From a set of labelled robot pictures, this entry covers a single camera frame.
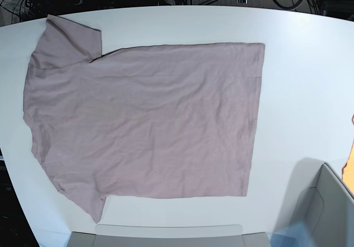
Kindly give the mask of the grey bin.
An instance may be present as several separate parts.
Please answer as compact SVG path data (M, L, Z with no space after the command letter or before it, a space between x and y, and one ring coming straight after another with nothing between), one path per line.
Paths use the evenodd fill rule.
M241 225L134 227L99 224L95 233L71 233L68 246L270 246L265 232L243 234Z
M291 226L296 246L353 246L353 194L328 164L300 194Z

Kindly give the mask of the grey bin at right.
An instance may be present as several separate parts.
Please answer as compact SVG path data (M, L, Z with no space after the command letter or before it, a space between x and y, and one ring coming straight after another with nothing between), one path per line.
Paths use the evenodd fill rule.
M291 226L296 246L353 246L353 194L328 164L300 194Z

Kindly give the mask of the orange object at right edge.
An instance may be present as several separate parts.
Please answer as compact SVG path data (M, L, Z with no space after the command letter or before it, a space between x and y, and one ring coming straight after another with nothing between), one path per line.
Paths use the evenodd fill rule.
M354 123L354 116L352 116L352 118L351 118L351 123L352 123L352 125L353 125L353 123ZM341 179L344 181L344 173L345 173L345 168L346 168L346 166L347 166L347 164L348 164L348 162L349 162L349 160L350 160L350 157L351 157L351 153L352 153L352 149L353 149L353 141L352 141L352 145L351 145L351 150L350 150L350 152L349 152L349 155L348 155L348 157L347 157L347 160L346 160L346 162L345 162L345 164L344 164L344 166L342 167L342 170L341 170Z

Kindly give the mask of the mauve pink T-shirt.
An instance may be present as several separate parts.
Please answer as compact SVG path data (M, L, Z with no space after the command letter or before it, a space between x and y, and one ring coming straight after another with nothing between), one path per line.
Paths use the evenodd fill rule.
M55 188L95 222L110 195L244 197L265 45L118 49L49 15L28 65L23 119Z

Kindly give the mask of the grey bin at bottom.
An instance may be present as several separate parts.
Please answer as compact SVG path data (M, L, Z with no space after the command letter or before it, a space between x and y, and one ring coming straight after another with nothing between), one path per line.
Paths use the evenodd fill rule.
M68 246L270 246L265 232L243 234L241 225L134 227L99 224L95 233L71 233Z

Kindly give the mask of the blue translucent object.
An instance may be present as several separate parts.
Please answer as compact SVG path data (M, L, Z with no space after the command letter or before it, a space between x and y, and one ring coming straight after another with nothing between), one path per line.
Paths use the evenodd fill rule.
M313 243L313 239L310 234L310 231L304 222L297 222L291 224L285 229L269 234L268 238L271 246L278 246L278 247L316 246L316 244Z

